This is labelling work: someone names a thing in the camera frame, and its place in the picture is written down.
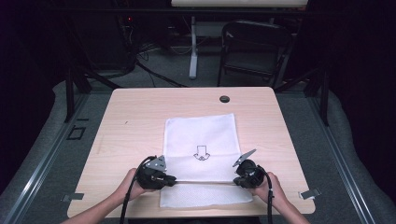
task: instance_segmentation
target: folded cloth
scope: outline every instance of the folded cloth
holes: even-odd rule
[[[168,119],[163,155],[166,173],[175,176],[177,181],[231,183],[237,177],[233,164],[241,156],[234,115]],[[251,200],[251,195],[237,186],[177,184],[161,192],[161,207],[246,203]]]

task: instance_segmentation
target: chair backrest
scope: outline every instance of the chair backrest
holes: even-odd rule
[[[286,47],[292,40],[286,28],[265,22],[231,21],[222,29],[223,41],[239,40],[257,44]]]

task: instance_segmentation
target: chair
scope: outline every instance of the chair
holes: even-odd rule
[[[222,70],[262,77],[274,88],[285,54],[291,45],[291,33],[284,27],[255,21],[231,21],[222,29],[222,47],[218,76]]]

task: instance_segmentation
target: person's left arm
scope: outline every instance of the person's left arm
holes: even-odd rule
[[[132,178],[134,177],[134,173],[136,169],[131,169],[125,178],[120,183],[119,187],[106,199],[99,202],[94,207],[89,208],[88,210],[71,217],[63,222],[63,224],[68,223],[98,223],[102,219],[104,219],[111,211],[116,209],[123,203],[125,198],[125,194],[128,191],[128,188],[132,182]],[[138,197],[140,194],[147,192],[148,190],[142,189],[137,181],[134,182],[132,186],[132,192],[129,200],[133,200],[134,198]]]

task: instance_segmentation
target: table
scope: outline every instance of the table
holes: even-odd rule
[[[230,97],[229,103],[219,100],[223,95]],[[84,197],[71,202],[68,215],[74,216],[102,201],[117,188],[128,170],[147,156],[161,156],[167,119],[228,113],[235,115],[242,153],[256,148],[250,159],[278,176],[287,197],[300,212],[313,213],[313,201],[298,195],[308,186],[273,90],[235,87],[114,90],[76,189]],[[266,204],[257,197],[251,203],[183,209],[161,208],[159,201],[159,191],[145,193],[129,203],[126,217],[232,217],[266,213]],[[121,206],[107,217],[119,217],[120,210]]]
[[[308,0],[172,0],[172,7],[305,7]],[[197,44],[195,17],[191,17],[191,62],[189,78],[197,78]]]

